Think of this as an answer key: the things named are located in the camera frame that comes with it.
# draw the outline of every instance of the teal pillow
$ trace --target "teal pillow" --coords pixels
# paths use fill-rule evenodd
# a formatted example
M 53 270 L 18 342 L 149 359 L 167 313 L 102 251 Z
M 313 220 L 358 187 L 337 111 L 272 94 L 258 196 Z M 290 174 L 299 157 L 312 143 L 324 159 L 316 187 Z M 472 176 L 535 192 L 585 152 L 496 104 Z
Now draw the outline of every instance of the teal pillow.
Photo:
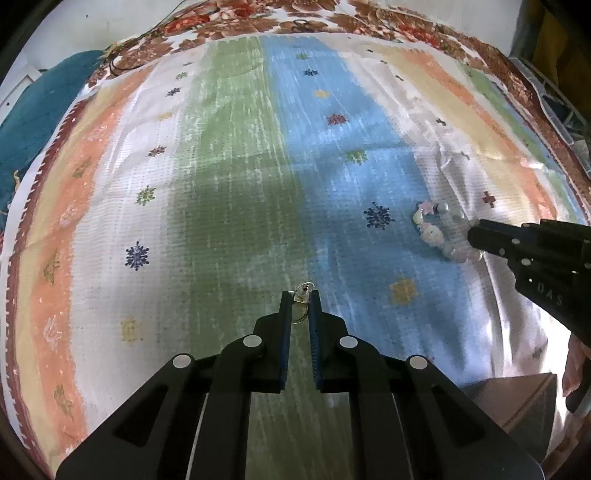
M 58 122 L 98 67 L 99 50 L 76 53 L 29 85 L 0 125 L 0 210 L 7 212 L 14 194 L 15 170 L 22 178 L 45 147 Z M 6 216 L 0 215 L 0 231 Z

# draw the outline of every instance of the beaded bracelet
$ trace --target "beaded bracelet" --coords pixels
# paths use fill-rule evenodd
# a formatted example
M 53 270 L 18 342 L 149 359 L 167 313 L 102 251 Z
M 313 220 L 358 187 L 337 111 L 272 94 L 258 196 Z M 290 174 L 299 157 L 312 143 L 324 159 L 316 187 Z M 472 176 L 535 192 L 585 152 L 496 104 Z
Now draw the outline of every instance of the beaded bracelet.
M 445 240 L 443 232 L 438 226 L 425 221 L 425 215 L 444 214 L 452 215 L 454 218 L 463 220 L 466 216 L 461 210 L 451 211 L 446 202 L 431 203 L 425 200 L 418 204 L 418 209 L 414 212 L 413 222 L 421 233 L 421 240 L 430 247 L 438 248 L 444 257 L 464 263 L 467 261 L 478 262 L 482 259 L 483 252 L 475 248 L 460 248 Z

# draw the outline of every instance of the bed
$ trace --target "bed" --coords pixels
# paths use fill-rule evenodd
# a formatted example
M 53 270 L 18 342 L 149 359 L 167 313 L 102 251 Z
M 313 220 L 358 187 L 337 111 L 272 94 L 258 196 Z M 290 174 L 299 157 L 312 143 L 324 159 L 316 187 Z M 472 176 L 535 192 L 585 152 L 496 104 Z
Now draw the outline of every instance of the bed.
M 219 352 L 306 281 L 353 335 L 461 387 L 561 376 L 570 332 L 466 232 L 588 223 L 590 197 L 535 90 L 475 38 L 357 0 L 192 5 L 110 53 L 12 200 L 7 418 L 51 477 L 173 355 Z M 286 392 L 253 397 L 249 478 L 351 476 L 347 399 L 314 391 L 307 335 Z M 558 386 L 549 451 L 565 418 Z

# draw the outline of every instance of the navy snowflake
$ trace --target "navy snowflake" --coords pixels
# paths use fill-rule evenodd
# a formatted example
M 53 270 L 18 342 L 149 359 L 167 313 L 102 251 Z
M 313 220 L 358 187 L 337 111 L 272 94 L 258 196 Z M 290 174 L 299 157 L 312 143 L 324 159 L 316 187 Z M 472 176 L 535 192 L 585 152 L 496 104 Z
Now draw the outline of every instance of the navy snowflake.
M 136 242 L 135 245 L 132 245 L 130 248 L 125 249 L 127 252 L 127 262 L 125 263 L 126 267 L 134 268 L 135 271 L 138 271 L 140 267 L 149 264 L 148 261 L 148 251 L 149 248 L 144 248 L 139 242 Z
M 377 205 L 375 202 L 372 202 L 372 205 L 373 207 L 363 212 L 368 221 L 368 228 L 373 226 L 374 228 L 381 227 L 382 230 L 386 230 L 386 225 L 394 221 L 388 213 L 389 208 Z

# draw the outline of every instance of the wall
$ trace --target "wall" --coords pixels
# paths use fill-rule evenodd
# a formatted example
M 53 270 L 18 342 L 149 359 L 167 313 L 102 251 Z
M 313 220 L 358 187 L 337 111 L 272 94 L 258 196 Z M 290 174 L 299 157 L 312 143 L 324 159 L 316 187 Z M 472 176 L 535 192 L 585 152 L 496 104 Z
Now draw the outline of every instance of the wall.
M 189 0 L 184 5 L 195 1 Z M 422 12 L 508 54 L 522 0 L 379 2 Z M 39 26 L 21 54 L 36 69 L 49 69 L 73 53 L 102 50 L 114 41 L 143 33 L 177 3 L 178 0 L 63 0 Z

